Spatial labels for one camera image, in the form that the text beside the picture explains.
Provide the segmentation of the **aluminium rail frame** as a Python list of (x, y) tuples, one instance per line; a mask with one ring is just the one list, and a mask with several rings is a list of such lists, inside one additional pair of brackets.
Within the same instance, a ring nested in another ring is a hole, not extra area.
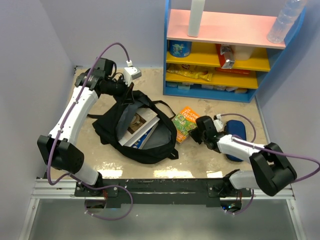
[(125, 218), (107, 221), (89, 216), (75, 182), (50, 186), (37, 180), (22, 240), (304, 240), (293, 191), (276, 197), (259, 191), (238, 215), (201, 205), (136, 204)]

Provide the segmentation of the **colourful wooden shelf unit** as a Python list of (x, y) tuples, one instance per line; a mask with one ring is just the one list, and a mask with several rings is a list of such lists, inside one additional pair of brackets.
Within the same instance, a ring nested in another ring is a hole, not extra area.
[[(273, 44), (267, 34), (276, 20), (274, 16), (210, 12), (202, 14), (198, 37), (187, 35), (190, 11), (173, 9), (171, 1), (164, 9), (164, 53), (163, 66), (189, 64), (218, 67), (219, 59), (215, 44), (255, 47), (251, 58), (238, 61), (234, 67), (250, 70), (249, 76), (217, 72), (211, 81), (196, 80), (164, 72), (163, 94), (210, 100), (249, 103), (263, 83), (271, 79), (282, 61), (291, 42), (298, 35), (306, 10), (303, 9), (284, 41)], [(187, 57), (174, 57), (169, 53), (169, 40), (192, 42)]]

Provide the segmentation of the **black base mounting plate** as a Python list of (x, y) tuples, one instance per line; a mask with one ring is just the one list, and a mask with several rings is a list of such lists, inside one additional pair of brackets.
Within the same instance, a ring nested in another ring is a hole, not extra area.
[(120, 208), (131, 203), (136, 205), (205, 205), (220, 207), (223, 198), (250, 197), (246, 189), (227, 188), (222, 178), (151, 178), (151, 179), (104, 179), (102, 190), (91, 190), (76, 184), (74, 195), (86, 200), (101, 200), (106, 208)]

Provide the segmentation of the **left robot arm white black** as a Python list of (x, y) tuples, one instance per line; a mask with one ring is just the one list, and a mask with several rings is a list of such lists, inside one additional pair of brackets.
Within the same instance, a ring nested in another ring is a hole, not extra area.
[(100, 58), (94, 67), (81, 73), (75, 80), (70, 101), (61, 118), (48, 135), (40, 135), (37, 146), (47, 166), (46, 176), (50, 185), (51, 169), (63, 171), (77, 181), (77, 187), (92, 196), (103, 194), (102, 175), (85, 163), (84, 154), (76, 147), (79, 132), (92, 106), (102, 94), (125, 96), (133, 99), (133, 80), (141, 77), (141, 70), (127, 61), (127, 66), (115, 79), (117, 66), (114, 61)]

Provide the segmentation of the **blue pencil case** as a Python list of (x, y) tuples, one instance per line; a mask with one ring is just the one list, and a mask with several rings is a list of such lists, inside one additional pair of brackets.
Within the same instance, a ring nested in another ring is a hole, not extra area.
[(224, 132), (230, 135), (237, 135), (242, 140), (247, 139), (246, 127), (239, 120), (229, 120), (226, 122)]

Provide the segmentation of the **orange treehouse book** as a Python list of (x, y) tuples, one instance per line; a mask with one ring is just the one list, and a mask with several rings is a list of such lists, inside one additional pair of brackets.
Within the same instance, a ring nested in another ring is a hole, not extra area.
[(196, 119), (200, 115), (186, 106), (180, 113), (178, 113), (172, 120), (177, 130), (176, 141), (181, 144), (189, 136), (189, 131), (197, 127)]

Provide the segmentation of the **yellow chips bag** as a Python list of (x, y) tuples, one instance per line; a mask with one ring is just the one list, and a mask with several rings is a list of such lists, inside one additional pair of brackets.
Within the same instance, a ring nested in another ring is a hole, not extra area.
[(170, 63), (167, 66), (166, 72), (191, 79), (210, 82), (214, 74), (214, 69), (199, 65)]

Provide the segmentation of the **white coffee cover book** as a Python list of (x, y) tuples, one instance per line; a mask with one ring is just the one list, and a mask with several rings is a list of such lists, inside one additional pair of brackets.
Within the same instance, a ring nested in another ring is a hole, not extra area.
[(131, 147), (159, 121), (158, 114), (150, 108), (139, 108), (133, 115), (124, 136), (118, 141), (121, 146)]

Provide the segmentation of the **clear plastic water bottle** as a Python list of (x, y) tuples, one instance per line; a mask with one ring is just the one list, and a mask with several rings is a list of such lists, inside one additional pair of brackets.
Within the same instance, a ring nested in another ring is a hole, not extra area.
[(282, 43), (306, 4), (307, 0), (287, 0), (267, 34), (267, 40), (273, 44)]

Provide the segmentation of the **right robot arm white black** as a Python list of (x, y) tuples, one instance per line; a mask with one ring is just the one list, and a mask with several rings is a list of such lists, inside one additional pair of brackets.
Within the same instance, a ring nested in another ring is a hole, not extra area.
[(233, 197), (241, 189), (259, 189), (273, 197), (297, 179), (296, 170), (276, 143), (254, 144), (219, 132), (209, 116), (201, 116), (195, 123), (189, 135), (196, 143), (204, 143), (210, 150), (251, 165), (252, 170), (236, 169), (222, 178), (222, 183), (216, 187), (221, 196)]

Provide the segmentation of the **black student backpack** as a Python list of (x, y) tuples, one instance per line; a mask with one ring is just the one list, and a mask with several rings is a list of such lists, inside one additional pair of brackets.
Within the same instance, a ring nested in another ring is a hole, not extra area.
[[(92, 126), (100, 137), (100, 142), (103, 145), (110, 144), (123, 156), (145, 165), (156, 164), (166, 158), (178, 159), (179, 152), (175, 149), (177, 129), (172, 121), (173, 118), (168, 117), (156, 106), (156, 104), (163, 104), (166, 107), (169, 105), (162, 100), (152, 101), (140, 90), (134, 90), (132, 94), (133, 104), (125, 104), (124, 96), (115, 96), (116, 103), (106, 113), (87, 115), (95, 119)], [(156, 113), (159, 118), (158, 125), (141, 149), (121, 145), (119, 140), (124, 136), (130, 121), (139, 109), (152, 110)]]

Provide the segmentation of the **blue round tin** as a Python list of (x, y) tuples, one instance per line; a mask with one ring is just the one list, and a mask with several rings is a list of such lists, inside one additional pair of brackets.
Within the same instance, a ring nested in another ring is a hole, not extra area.
[(173, 57), (185, 58), (192, 50), (191, 41), (169, 40), (168, 51)]

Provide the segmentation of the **white tall bottle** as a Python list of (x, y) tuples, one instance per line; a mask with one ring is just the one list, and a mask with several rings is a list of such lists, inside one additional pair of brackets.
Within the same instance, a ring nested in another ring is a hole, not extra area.
[(187, 35), (190, 37), (196, 38), (199, 35), (205, 2), (206, 2), (205, 0), (191, 1), (188, 31), (187, 31)]

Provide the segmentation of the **red flat packet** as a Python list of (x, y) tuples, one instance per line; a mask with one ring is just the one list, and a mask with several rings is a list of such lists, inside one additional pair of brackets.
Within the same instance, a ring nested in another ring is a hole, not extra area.
[(251, 73), (250, 70), (244, 69), (225, 69), (221, 67), (216, 67), (215, 70), (217, 72), (228, 73), (228, 74), (237, 74), (237, 75), (249, 75)]

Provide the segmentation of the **white plastic tub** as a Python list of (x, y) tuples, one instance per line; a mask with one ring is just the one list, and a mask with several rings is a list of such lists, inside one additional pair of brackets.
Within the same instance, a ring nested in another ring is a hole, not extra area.
[(236, 61), (247, 61), (255, 50), (255, 47), (242, 45), (232, 45), (231, 48)]

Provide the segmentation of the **blue cartoon book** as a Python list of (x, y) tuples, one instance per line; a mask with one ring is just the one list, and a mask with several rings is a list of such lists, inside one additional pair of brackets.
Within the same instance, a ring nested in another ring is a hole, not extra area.
[(157, 128), (158, 123), (156, 123), (152, 128), (150, 128), (140, 139), (138, 139), (131, 147), (135, 149), (142, 149), (148, 139), (151, 137), (155, 129)]

